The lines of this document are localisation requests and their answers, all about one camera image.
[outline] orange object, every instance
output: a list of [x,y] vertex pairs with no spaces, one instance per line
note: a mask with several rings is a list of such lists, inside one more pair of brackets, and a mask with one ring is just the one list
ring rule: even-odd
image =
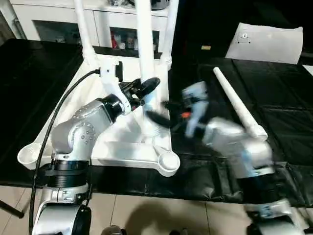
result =
[[182,113],[180,116],[181,116],[182,118],[189,118],[190,115],[191,115],[191,112],[184,112],[184,113]]

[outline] white stand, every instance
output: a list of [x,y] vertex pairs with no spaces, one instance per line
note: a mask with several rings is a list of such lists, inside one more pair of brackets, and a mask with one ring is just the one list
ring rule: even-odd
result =
[[237,115],[239,116],[241,122],[253,137],[258,138],[262,141],[268,139],[268,134],[262,126],[260,126],[254,117],[251,115],[249,110],[246,108],[245,104],[241,101],[235,90],[232,88],[228,80],[225,78],[224,74],[218,67],[213,69],[218,81],[220,82],[222,88],[224,89],[228,99],[230,100],[232,106],[234,107]]
[[[148,97],[146,105],[139,107],[126,116],[119,116],[116,123],[101,134],[93,148],[92,164],[125,166],[156,169],[161,175],[173,176],[180,166],[179,157],[172,152],[170,130],[159,128],[145,118],[143,110],[156,110],[169,118],[167,110],[160,110],[159,103],[168,100],[167,64],[154,60],[152,45],[152,30],[150,16],[150,1],[138,0],[138,42],[140,58],[97,55],[90,44],[88,30],[84,20],[82,0],[75,0],[79,31],[83,44],[84,62],[71,81],[69,87],[80,77],[111,60],[122,61],[125,82],[131,82],[139,77],[142,81],[158,77],[161,83]],[[55,125],[72,117],[81,106],[98,97],[108,95],[102,86],[101,79],[95,75],[80,84],[60,109]],[[35,141],[18,153],[18,161],[28,169],[34,169],[41,143],[50,118],[35,139]],[[51,162],[52,146],[49,139],[45,147],[41,166]]]
[[179,0],[170,1],[169,15],[167,19],[165,40],[163,46],[163,53],[161,55],[161,62],[167,65],[167,70],[171,69],[172,66],[172,47],[177,19]]
[[[135,0],[137,12],[137,37],[140,63],[141,82],[155,77],[154,73],[154,53],[153,53],[153,36],[151,23],[151,4],[149,0]],[[143,110],[158,110],[157,90],[145,97],[146,104]],[[150,121],[144,115],[142,132],[147,137],[153,137],[159,134],[159,126]]]

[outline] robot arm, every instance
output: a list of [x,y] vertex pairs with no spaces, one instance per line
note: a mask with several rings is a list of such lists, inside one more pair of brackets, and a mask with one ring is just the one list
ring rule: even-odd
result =
[[119,115],[129,112],[125,103],[133,111],[144,104],[143,97],[159,83],[158,78],[142,84],[140,79],[121,82],[118,96],[124,96],[127,102],[110,94],[81,107],[71,119],[54,128],[51,134],[52,163],[45,173],[49,180],[42,192],[33,235],[89,234],[91,210],[83,205],[83,201],[89,194],[87,173],[93,146]]
[[[277,191],[270,145],[220,117],[212,118],[207,124],[201,123],[209,105],[204,82],[184,89],[182,97],[185,107],[192,111],[186,120],[185,136],[199,139],[226,157],[242,189],[244,208],[252,220],[247,234],[303,234],[294,226],[288,200],[281,198]],[[165,126],[166,121],[159,114],[148,112],[147,115]]]

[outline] glass cabinet door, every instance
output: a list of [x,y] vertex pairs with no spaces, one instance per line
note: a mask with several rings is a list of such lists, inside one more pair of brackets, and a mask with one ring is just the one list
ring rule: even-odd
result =
[[81,44],[76,23],[33,21],[42,41]]
[[[138,50],[137,30],[110,27],[112,48]],[[159,31],[153,31],[153,50],[158,51]]]

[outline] black table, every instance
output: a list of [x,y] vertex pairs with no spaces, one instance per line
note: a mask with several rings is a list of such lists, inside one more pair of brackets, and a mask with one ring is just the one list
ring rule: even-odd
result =
[[[97,53],[137,56],[136,52],[96,48]],[[17,153],[32,142],[82,62],[81,48],[46,42],[10,40],[0,47],[2,133],[0,184],[30,187],[33,171],[18,163]],[[188,64],[173,58],[169,72],[171,100],[199,80],[207,82],[207,118],[239,122],[212,70],[220,67],[255,119],[269,134],[280,193],[293,206],[313,207],[313,77],[295,65],[208,59]],[[102,193],[221,202],[242,201],[227,159],[200,143],[172,133],[181,166],[162,177],[150,169],[93,166],[94,190]]]

